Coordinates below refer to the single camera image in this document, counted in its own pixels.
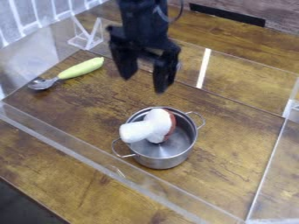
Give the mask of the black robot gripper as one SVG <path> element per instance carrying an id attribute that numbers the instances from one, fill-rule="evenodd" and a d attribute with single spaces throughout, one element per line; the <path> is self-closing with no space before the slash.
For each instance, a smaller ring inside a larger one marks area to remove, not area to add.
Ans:
<path id="1" fill-rule="evenodd" d="M 128 80 L 138 70 L 138 52 L 155 49 L 163 52 L 154 58 L 154 91 L 162 94 L 174 84 L 180 47 L 168 38 L 168 26 L 176 18 L 168 18 L 167 0 L 116 0 L 122 26 L 110 25 L 110 51 L 116 69 Z"/>

